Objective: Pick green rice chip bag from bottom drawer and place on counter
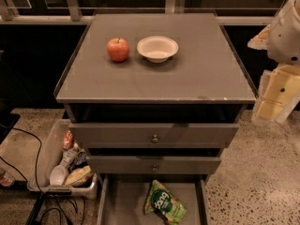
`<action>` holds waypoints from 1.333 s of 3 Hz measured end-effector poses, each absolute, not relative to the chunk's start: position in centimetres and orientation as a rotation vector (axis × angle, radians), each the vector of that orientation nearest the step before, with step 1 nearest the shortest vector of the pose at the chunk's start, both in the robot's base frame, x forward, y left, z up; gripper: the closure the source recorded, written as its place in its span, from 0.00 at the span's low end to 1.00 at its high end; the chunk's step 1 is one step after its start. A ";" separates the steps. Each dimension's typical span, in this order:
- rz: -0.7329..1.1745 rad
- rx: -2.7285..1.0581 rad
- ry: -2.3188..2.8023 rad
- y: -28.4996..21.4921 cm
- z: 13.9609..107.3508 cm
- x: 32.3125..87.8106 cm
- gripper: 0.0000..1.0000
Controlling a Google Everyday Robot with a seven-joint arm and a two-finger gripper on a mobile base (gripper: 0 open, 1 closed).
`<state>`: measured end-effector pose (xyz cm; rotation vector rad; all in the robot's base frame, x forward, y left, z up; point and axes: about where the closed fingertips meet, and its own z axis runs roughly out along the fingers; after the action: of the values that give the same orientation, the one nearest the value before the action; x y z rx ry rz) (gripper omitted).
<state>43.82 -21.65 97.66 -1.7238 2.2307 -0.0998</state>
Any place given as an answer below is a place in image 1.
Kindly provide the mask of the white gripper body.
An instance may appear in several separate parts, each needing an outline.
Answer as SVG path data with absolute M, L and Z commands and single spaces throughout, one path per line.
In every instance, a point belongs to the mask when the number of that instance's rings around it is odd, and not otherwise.
M 281 111 L 299 92 L 300 67 L 279 64 L 272 72 L 266 70 L 262 80 L 263 111 Z

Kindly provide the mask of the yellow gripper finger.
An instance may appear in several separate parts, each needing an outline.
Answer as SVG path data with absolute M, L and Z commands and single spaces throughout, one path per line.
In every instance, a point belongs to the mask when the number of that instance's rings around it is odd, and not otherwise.
M 247 46 L 254 50 L 266 50 L 268 48 L 269 31 L 270 25 L 266 25 L 259 34 L 247 43 Z
M 256 125 L 283 123 L 300 102 L 300 69 L 276 68 L 261 76 L 251 120 Z

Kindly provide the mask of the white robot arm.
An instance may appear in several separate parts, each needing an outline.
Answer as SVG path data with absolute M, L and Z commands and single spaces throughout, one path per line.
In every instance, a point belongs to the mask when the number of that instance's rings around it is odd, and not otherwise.
M 299 102 L 300 94 L 300 0 L 288 0 L 270 24 L 247 46 L 266 50 L 277 62 L 261 76 L 259 95 L 251 121 L 258 126 L 283 123 Z

